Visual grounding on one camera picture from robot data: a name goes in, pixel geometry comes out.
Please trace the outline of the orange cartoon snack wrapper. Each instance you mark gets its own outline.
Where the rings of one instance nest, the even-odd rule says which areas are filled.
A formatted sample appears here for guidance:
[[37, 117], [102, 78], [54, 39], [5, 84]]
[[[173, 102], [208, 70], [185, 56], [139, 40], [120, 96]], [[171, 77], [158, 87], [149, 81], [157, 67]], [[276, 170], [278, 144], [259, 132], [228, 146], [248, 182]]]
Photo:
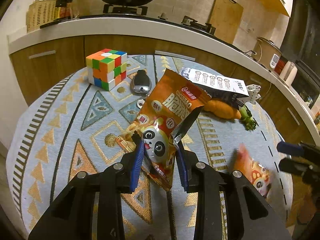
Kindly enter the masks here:
[[240, 144], [236, 151], [236, 160], [233, 170], [242, 172], [257, 191], [264, 198], [267, 198], [272, 186], [272, 173], [249, 155], [249, 151], [244, 144]]

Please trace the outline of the woven beige basket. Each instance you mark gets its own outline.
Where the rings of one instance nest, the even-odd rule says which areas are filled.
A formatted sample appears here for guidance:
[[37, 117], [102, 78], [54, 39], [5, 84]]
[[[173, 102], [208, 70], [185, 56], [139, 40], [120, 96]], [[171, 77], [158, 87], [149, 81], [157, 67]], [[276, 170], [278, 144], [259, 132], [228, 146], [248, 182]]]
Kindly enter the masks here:
[[35, 31], [40, 26], [53, 22], [56, 0], [35, 0], [26, 13], [27, 32]]

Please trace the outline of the red container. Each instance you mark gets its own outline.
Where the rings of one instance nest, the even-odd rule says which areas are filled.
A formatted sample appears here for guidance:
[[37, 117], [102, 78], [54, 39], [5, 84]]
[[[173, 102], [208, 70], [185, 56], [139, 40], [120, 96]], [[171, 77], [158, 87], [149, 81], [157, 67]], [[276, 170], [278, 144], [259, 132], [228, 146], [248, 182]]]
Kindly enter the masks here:
[[276, 65], [276, 67], [274, 68], [274, 71], [275, 71], [278, 75], [280, 75], [281, 72], [282, 72], [282, 70], [283, 70], [284, 67], [285, 67], [285, 64], [286, 64], [287, 62], [288, 62], [288, 60], [287, 60], [285, 57], [281, 56], [280, 59], [279, 59], [279, 61], [278, 61], [278, 63], [277, 63], [277, 65]]

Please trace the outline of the orange bread roll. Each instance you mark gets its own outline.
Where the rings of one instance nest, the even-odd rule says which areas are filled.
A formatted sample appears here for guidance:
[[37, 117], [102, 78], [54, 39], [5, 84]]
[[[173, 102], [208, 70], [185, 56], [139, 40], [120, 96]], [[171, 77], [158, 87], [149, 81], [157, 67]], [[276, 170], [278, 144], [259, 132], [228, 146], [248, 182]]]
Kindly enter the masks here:
[[209, 100], [205, 104], [203, 110], [207, 112], [211, 112], [217, 117], [220, 117], [223, 119], [238, 119], [238, 120], [241, 119], [241, 114], [239, 110], [217, 99]]

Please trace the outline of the white kitchen countertop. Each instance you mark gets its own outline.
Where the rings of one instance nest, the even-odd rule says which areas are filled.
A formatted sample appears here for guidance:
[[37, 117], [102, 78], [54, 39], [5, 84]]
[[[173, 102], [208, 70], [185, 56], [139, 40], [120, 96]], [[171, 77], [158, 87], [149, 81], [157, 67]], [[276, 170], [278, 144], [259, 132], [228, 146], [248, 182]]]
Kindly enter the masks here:
[[127, 17], [96, 17], [71, 20], [26, 34], [22, 30], [18, 30], [7, 36], [8, 50], [12, 54], [43, 42], [84, 35], [126, 35], [153, 38], [156, 41], [174, 42], [175, 44], [203, 50], [237, 63], [271, 81], [289, 100], [304, 121], [304, 124], [306, 124], [314, 142], [317, 145], [319, 144], [319, 133], [313, 122], [311, 111], [306, 107], [305, 103], [300, 101], [295, 92], [284, 85], [279, 78], [253, 59], [250, 59], [248, 55], [212, 37], [186, 29], [180, 25], [172, 25], [164, 21], [147, 20], [146, 18]]

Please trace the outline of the brown wooden cabinet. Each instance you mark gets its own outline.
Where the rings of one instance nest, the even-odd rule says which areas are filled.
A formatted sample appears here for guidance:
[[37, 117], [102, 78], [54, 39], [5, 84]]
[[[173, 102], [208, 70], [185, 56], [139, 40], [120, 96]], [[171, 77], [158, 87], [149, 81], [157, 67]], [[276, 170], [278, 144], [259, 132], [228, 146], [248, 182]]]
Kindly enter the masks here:
[[319, 144], [318, 128], [313, 116], [293, 90], [249, 57], [224, 44], [219, 46], [226, 52], [225, 56], [154, 38], [84, 35], [23, 45], [21, 49], [10, 45], [9, 57], [24, 99], [30, 105], [58, 81], [84, 68], [86, 56], [104, 48], [125, 51], [129, 55], [159, 51], [161, 54], [188, 56], [224, 76], [242, 79], [248, 85], [260, 85], [260, 105], [267, 111], [282, 137], [288, 142]]

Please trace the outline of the multicoloured puzzle cube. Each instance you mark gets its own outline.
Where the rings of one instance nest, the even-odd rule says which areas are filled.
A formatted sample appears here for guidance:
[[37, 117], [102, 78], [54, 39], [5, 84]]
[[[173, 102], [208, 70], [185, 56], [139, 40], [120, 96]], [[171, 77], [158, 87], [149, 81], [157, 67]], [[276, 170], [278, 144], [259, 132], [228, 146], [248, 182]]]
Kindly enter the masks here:
[[86, 67], [90, 84], [111, 91], [126, 78], [127, 53], [102, 49], [86, 57]]

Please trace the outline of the white printed paper carton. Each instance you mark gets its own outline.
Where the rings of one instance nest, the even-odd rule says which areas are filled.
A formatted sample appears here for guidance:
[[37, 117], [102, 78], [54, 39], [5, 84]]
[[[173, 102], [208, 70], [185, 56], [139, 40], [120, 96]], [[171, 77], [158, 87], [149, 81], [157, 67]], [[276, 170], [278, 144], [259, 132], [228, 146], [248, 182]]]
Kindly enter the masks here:
[[180, 74], [204, 89], [212, 99], [221, 99], [232, 107], [242, 107], [250, 101], [247, 87], [243, 80], [217, 75], [195, 68], [183, 67]]

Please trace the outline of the white polka dot paper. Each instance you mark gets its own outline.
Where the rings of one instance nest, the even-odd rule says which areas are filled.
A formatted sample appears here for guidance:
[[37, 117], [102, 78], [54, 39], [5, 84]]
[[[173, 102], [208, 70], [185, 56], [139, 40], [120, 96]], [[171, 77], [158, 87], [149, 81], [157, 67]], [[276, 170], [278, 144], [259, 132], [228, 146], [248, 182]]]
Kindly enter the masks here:
[[255, 105], [257, 101], [261, 99], [261, 95], [260, 95], [261, 86], [251, 84], [251, 85], [247, 85], [246, 88], [249, 94], [249, 102]]

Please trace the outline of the orange panda snack bag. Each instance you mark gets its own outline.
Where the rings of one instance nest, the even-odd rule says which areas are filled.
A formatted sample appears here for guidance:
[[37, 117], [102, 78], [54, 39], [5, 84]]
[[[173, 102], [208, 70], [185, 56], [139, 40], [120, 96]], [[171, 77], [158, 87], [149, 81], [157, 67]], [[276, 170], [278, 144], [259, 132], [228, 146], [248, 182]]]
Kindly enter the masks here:
[[135, 149], [132, 139], [138, 133], [145, 155], [142, 169], [165, 191], [172, 187], [175, 146], [193, 125], [210, 95], [167, 69], [146, 98], [134, 121], [116, 138], [127, 153]]

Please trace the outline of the dark sauce bottle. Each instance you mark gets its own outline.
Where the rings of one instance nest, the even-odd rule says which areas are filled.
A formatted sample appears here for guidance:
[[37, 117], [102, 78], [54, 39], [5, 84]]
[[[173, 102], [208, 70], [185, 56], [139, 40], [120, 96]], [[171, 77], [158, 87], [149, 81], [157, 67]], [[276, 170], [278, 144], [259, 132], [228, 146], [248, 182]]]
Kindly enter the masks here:
[[73, 0], [56, 0], [54, 20], [71, 18], [71, 5]]

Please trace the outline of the black gas stove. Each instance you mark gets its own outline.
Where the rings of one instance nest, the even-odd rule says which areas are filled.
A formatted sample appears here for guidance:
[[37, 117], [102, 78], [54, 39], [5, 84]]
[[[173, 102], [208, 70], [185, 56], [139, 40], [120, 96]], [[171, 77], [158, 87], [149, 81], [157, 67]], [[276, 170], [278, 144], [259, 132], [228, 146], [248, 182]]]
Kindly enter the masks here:
[[236, 46], [232, 45], [231, 43], [225, 42], [222, 39], [219, 39], [214, 33], [216, 28], [213, 27], [212, 24], [210, 23], [205, 23], [205, 24], [200, 24], [197, 20], [189, 17], [189, 16], [184, 16], [181, 22], [175, 23], [172, 21], [168, 20], [167, 15], [163, 12], [161, 13], [160, 16], [157, 16], [156, 18], [154, 17], [149, 17], [147, 16], [148, 12], [148, 7], [147, 6], [140, 6], [140, 7], [121, 7], [121, 6], [114, 6], [111, 4], [105, 4], [103, 13], [102, 14], [97, 14], [97, 15], [84, 15], [84, 16], [78, 16], [74, 18], [62, 18], [59, 20], [54, 20], [53, 23], [46, 23], [40, 28], [45, 28], [48, 26], [52, 26], [58, 23], [66, 22], [66, 21], [71, 21], [71, 20], [83, 20], [83, 19], [88, 19], [88, 18], [103, 18], [103, 17], [118, 17], [118, 18], [136, 18], [139, 20], [148, 20], [148, 21], [153, 21], [153, 22], [163, 22], [169, 25], [173, 25], [176, 27], [182, 27], [184, 29], [188, 29], [191, 31], [194, 31], [198, 34], [202, 34], [204, 36], [210, 37], [214, 40], [217, 40], [227, 46], [230, 46], [231, 48], [244, 53], [242, 50], [237, 48]]

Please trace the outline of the green leafy vegetable scrap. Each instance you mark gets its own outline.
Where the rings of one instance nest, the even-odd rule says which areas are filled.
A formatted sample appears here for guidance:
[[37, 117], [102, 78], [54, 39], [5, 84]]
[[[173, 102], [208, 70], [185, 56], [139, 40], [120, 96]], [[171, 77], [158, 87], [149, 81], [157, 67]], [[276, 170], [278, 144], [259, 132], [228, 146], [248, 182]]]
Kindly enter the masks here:
[[240, 122], [244, 125], [245, 129], [248, 131], [253, 131], [257, 127], [257, 122], [253, 118], [253, 115], [246, 105], [243, 105], [240, 109], [241, 119]]

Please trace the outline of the wooden cutting board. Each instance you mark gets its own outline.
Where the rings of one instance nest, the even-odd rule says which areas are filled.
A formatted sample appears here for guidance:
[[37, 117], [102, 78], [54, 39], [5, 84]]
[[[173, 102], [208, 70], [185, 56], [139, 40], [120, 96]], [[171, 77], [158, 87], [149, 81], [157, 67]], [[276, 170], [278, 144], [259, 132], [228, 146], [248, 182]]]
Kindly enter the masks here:
[[240, 27], [244, 8], [234, 0], [215, 0], [209, 23], [215, 28], [214, 36], [232, 44]]

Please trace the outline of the dark kitchen window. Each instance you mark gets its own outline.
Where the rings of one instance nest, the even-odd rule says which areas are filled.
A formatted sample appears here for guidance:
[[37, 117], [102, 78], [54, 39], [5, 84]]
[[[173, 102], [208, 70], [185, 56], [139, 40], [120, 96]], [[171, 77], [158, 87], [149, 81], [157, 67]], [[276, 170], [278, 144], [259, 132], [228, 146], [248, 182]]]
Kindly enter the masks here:
[[298, 69], [292, 87], [312, 108], [319, 97], [319, 16], [307, 0], [293, 0], [280, 50]]

